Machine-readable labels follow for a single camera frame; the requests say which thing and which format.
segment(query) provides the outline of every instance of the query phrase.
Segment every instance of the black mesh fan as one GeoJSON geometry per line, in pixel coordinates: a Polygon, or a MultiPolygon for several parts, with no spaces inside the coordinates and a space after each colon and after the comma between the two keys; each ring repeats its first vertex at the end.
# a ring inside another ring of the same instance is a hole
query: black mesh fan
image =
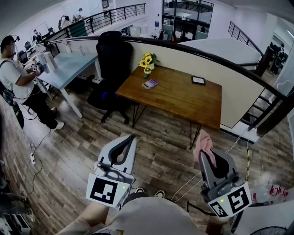
{"type": "Polygon", "coordinates": [[[286,229],[282,227],[267,227],[257,230],[251,235],[283,235],[285,232],[286,229]]]}

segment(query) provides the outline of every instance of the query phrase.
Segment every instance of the picture frame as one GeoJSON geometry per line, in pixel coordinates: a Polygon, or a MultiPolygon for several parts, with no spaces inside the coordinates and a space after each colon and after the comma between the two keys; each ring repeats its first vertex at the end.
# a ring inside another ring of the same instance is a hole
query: picture frame
{"type": "Polygon", "coordinates": [[[198,76],[191,76],[192,83],[205,86],[205,79],[198,76]]]}

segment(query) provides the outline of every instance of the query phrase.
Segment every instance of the black hair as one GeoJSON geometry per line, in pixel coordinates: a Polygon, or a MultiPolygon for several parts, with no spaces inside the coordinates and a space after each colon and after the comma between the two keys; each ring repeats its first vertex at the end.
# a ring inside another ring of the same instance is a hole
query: black hair
{"type": "Polygon", "coordinates": [[[0,51],[1,51],[1,53],[3,53],[4,48],[5,48],[6,46],[10,46],[10,45],[12,45],[13,43],[14,43],[14,38],[13,38],[12,36],[6,36],[6,37],[2,40],[2,42],[1,42],[1,46],[0,46],[0,51]]]}

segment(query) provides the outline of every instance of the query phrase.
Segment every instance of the green panel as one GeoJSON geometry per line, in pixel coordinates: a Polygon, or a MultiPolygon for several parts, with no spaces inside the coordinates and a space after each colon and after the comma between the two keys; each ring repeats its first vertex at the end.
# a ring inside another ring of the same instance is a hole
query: green panel
{"type": "Polygon", "coordinates": [[[70,31],[72,37],[88,36],[86,29],[85,29],[85,23],[83,20],[81,20],[73,25],[70,25],[69,31],[70,31]]]}

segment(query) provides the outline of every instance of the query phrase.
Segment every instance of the metal table leg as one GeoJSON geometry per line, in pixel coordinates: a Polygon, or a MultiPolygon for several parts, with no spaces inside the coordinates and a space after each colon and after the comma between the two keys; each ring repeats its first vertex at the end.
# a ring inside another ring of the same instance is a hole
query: metal table leg
{"type": "Polygon", "coordinates": [[[140,116],[141,116],[142,113],[144,112],[145,108],[147,107],[147,106],[145,105],[145,107],[143,108],[142,112],[140,113],[139,117],[138,117],[137,120],[136,120],[136,117],[137,117],[137,113],[138,113],[138,109],[139,109],[140,104],[138,104],[137,111],[136,111],[136,114],[135,114],[136,105],[137,105],[137,104],[134,104],[133,125],[132,125],[132,127],[135,127],[136,122],[138,121],[138,119],[140,118],[140,116]]]}
{"type": "Polygon", "coordinates": [[[193,140],[193,143],[192,143],[192,123],[190,122],[190,149],[192,149],[192,147],[193,147],[193,145],[195,143],[196,137],[200,132],[200,129],[201,129],[201,125],[198,125],[195,136],[194,136],[194,140],[193,140]]]}

